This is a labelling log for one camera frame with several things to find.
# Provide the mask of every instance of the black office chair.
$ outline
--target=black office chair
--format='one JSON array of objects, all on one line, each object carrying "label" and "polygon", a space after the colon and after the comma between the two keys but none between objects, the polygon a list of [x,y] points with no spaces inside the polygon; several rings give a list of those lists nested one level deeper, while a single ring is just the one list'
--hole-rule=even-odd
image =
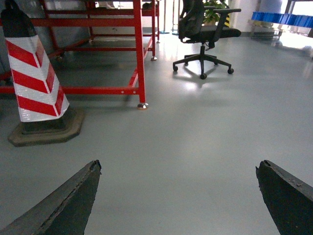
[{"label": "black office chair", "polygon": [[[217,26],[202,26],[204,19],[204,10],[213,9],[214,12],[220,14],[220,20]],[[204,7],[202,0],[183,0],[183,10],[178,23],[179,39],[183,43],[202,43],[200,54],[185,55],[182,60],[173,63],[173,70],[177,71],[177,64],[188,64],[190,61],[200,60],[201,64],[201,79],[206,78],[204,73],[204,61],[211,61],[215,65],[221,64],[228,66],[228,73],[232,74],[234,69],[231,64],[217,59],[214,55],[205,54],[205,44],[208,43],[208,49],[215,47],[215,42],[220,38],[239,37],[241,32],[235,28],[225,27],[227,15],[232,12],[240,12],[241,9],[215,9],[214,7]]]}]

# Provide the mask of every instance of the chair backrest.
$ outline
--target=chair backrest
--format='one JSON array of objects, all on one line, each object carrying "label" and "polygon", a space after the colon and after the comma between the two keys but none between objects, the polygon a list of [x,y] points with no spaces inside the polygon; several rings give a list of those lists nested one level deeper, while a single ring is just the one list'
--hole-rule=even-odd
[{"label": "chair backrest", "polygon": [[200,32],[204,19],[204,4],[202,0],[183,0],[183,14],[184,10],[187,14],[179,20],[178,24],[181,40]]}]

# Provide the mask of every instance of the red metal rack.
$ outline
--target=red metal rack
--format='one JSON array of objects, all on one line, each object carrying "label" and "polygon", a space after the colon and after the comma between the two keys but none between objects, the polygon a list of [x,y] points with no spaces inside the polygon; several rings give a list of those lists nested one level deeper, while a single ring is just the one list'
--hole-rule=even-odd
[{"label": "red metal rack", "polygon": [[[86,2],[86,10],[48,10],[45,4],[45,0],[40,0],[45,12],[45,19],[34,19],[32,23],[34,26],[48,27],[53,44],[54,52],[49,54],[49,57],[62,55],[66,51],[136,51],[137,67],[135,68],[129,83],[125,87],[63,87],[66,94],[123,94],[123,95],[139,95],[139,109],[146,109],[148,104],[146,103],[145,96],[145,75],[144,75],[144,58],[147,56],[148,51],[152,51],[152,61],[156,60],[156,37],[159,41],[159,6],[156,0],[152,0],[152,8],[145,10],[141,9],[141,0],[130,0],[133,2],[133,9],[103,9],[95,8],[94,2],[89,0]],[[50,18],[52,14],[83,14],[87,15],[86,19],[69,19],[69,18]],[[108,18],[92,18],[92,15],[119,15],[127,16],[128,18],[108,19]],[[142,17],[152,17],[152,33],[143,34],[142,32]],[[53,27],[62,26],[78,26],[88,27],[90,37],[80,40],[67,47],[60,48],[55,39]],[[135,34],[94,34],[92,27],[104,27],[104,26],[132,26],[135,29]],[[95,37],[135,37],[135,47],[79,47],[83,43],[93,40]],[[143,47],[143,37],[150,37],[147,46]],[[0,74],[0,80],[4,80],[11,76],[10,72]],[[14,93],[14,88],[9,86],[1,86],[0,93]]]}]

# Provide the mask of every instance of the green leaves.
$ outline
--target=green leaves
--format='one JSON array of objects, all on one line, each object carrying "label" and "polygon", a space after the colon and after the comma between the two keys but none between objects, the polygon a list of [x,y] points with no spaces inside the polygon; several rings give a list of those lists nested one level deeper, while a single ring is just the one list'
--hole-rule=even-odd
[{"label": "green leaves", "polygon": [[[205,0],[204,6],[213,6],[216,9],[225,9],[226,6],[221,3],[220,0]],[[203,23],[218,22],[220,20],[220,15],[213,12],[213,10],[204,11]]]}]

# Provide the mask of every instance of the yellow and black tape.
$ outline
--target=yellow and black tape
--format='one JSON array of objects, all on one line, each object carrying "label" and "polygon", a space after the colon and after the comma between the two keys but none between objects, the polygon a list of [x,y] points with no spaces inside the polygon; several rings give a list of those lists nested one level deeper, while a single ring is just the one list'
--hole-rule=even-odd
[{"label": "yellow and black tape", "polygon": [[226,27],[230,27],[230,24],[229,24],[229,22],[230,22],[230,17],[229,17],[229,14],[227,15],[227,17],[226,17],[226,21],[225,21],[225,26]]}]

